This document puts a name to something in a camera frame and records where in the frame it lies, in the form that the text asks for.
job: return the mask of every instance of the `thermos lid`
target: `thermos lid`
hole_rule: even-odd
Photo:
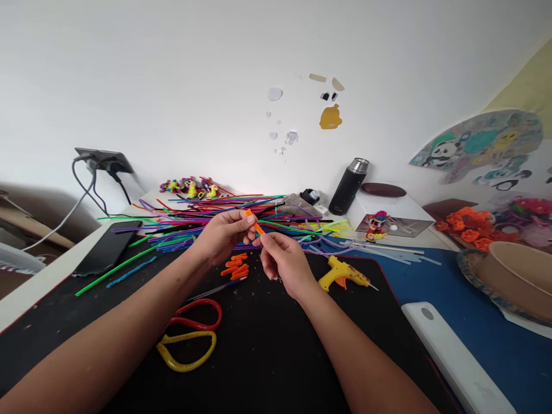
[[[347,169],[355,174],[366,174],[368,172],[368,164],[370,162],[364,158],[355,158]]]

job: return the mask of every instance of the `forearm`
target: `forearm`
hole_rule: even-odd
[[[44,358],[0,400],[0,412],[98,412],[134,372],[207,271],[193,252],[181,255]]]
[[[299,298],[353,413],[438,413],[412,380],[318,286]]]

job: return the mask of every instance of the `hand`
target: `hand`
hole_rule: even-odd
[[[189,251],[211,266],[218,266],[240,241],[249,244],[255,240],[256,221],[255,216],[247,217],[244,210],[219,213],[205,226]]]
[[[276,280],[278,274],[289,296],[298,300],[301,295],[315,286],[305,253],[299,243],[280,233],[267,233],[253,242],[253,246],[262,244],[260,261],[270,280]]]

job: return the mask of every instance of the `power outlet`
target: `power outlet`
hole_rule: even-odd
[[[133,173],[134,170],[131,164],[128,162],[127,157],[122,152],[104,151],[102,149],[89,149],[89,148],[75,148],[79,155],[90,154],[96,161],[100,161],[106,158],[111,158],[112,161],[117,161],[121,165],[120,173]],[[101,163],[98,167],[99,170],[105,170],[104,163]]]

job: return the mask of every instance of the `black phone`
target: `black phone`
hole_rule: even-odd
[[[114,232],[113,229],[140,227],[141,220],[112,224],[73,272],[73,277],[101,276],[113,268],[136,231]]]

